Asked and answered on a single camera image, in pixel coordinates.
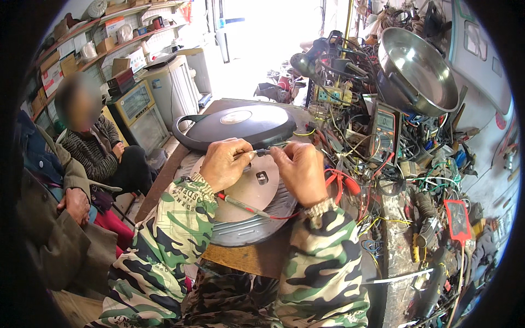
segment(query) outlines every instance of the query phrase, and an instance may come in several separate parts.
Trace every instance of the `black pants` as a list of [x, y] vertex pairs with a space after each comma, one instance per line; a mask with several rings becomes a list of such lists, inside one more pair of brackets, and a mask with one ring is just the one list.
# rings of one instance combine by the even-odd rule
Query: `black pants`
[[114, 197], [139, 190], [144, 195], [150, 191], [157, 178], [157, 171], [146, 162], [146, 152], [140, 146], [126, 147], [117, 171], [108, 179], [107, 184], [122, 188]]

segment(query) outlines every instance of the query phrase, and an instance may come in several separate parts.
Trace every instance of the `person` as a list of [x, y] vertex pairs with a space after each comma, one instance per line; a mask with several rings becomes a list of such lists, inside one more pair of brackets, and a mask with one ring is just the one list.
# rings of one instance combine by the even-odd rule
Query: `person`
[[356, 222], [328, 197], [322, 154], [296, 142], [271, 148], [286, 188], [306, 208], [295, 221], [276, 298], [261, 309], [249, 275], [205, 268], [181, 304], [188, 293], [183, 265], [210, 242], [215, 193], [240, 178], [252, 150], [242, 139], [214, 142], [199, 173], [170, 184], [156, 216], [137, 224], [133, 245], [111, 266], [113, 289], [88, 327], [367, 326]]
[[113, 122], [100, 113], [101, 99], [87, 73], [72, 73], [59, 84], [55, 106], [68, 128], [61, 144], [89, 179], [122, 188], [114, 197], [136, 191], [147, 195], [158, 173], [147, 163], [144, 149], [124, 147]]
[[17, 217], [44, 286], [107, 295], [117, 237], [89, 222], [91, 194], [84, 168], [24, 111], [17, 115], [15, 131], [23, 166]]

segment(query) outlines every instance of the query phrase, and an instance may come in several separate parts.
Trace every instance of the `wooden table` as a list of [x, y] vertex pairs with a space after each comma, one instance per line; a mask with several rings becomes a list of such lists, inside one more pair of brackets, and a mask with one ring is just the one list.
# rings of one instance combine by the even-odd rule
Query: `wooden table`
[[[253, 106], [267, 104], [260, 101], [220, 99], [214, 101], [204, 112], [204, 114], [213, 114], [215, 112], [242, 106]], [[296, 107], [283, 104], [275, 104], [286, 108], [296, 120], [299, 131], [305, 130], [305, 124], [311, 120], [310, 114], [306, 110], [300, 110]], [[306, 136], [293, 136], [293, 140], [310, 142]], [[182, 161], [190, 151], [183, 145], [178, 145], [173, 154], [170, 156], [159, 176], [153, 183], [146, 199], [142, 203], [135, 217], [138, 223], [146, 219], [151, 210], [157, 206], [161, 194], [166, 190], [173, 181], [173, 177]], [[277, 233], [273, 234], [267, 240], [255, 245], [227, 248], [216, 245], [209, 245], [202, 255], [203, 258], [222, 264], [224, 266], [241, 270], [244, 272], [257, 274], [259, 276], [280, 278], [282, 266], [287, 257], [291, 234], [291, 225], [287, 223]]]

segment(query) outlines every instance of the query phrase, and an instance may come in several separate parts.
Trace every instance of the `pot handle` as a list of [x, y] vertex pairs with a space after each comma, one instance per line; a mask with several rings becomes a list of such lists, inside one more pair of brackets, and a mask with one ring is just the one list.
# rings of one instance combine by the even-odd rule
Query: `pot handle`
[[388, 75], [388, 79], [394, 83], [396, 85], [396, 87], [405, 95], [405, 97], [407, 97], [408, 101], [412, 104], [412, 105], [416, 105], [417, 104], [417, 96], [415, 96], [409, 89], [408, 87], [399, 79], [399, 77], [394, 74], [394, 72], [391, 72], [389, 75]]
[[206, 151], [206, 149], [208, 148], [210, 142], [203, 143], [202, 141], [198, 141], [198, 140], [192, 139], [192, 138], [182, 134], [181, 130], [179, 130], [179, 124], [182, 121], [189, 120], [189, 121], [193, 121], [193, 122], [198, 122], [198, 121], [202, 120], [203, 118], [205, 118], [206, 116], [209, 116], [209, 114], [208, 115], [185, 115], [185, 116], [181, 116], [181, 117], [176, 118], [175, 121], [173, 122], [173, 125], [172, 125], [172, 132], [173, 132], [173, 136], [175, 137], [175, 139], [177, 139], [186, 148]]

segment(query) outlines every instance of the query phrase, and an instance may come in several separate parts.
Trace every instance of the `plastic bag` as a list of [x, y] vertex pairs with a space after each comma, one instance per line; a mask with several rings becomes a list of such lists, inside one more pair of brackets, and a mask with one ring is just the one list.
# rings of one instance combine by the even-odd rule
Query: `plastic bag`
[[133, 39], [133, 28], [129, 24], [124, 24], [117, 30], [117, 40], [119, 45]]
[[97, 50], [95, 49], [93, 41], [89, 41], [88, 43], [83, 45], [80, 49], [80, 53], [82, 54], [83, 61], [90, 61], [91, 59], [96, 58]]

